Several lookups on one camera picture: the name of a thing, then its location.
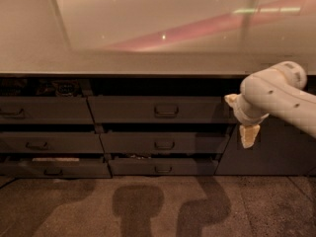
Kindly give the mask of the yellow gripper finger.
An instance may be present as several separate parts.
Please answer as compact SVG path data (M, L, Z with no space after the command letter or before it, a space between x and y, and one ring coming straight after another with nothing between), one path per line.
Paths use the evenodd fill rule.
M229 94L224 96L225 102L228 104L229 107L233 107L236 103L238 95L237 94Z
M260 131L260 126L256 125L243 125L239 127L241 135L241 142L244 148L250 148L254 145L256 137Z

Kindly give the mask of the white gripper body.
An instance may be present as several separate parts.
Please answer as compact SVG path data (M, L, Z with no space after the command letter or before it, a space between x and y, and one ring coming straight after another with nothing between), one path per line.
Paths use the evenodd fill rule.
M234 116L241 124L250 126L260 124L269 114L250 104L241 94L233 101Z

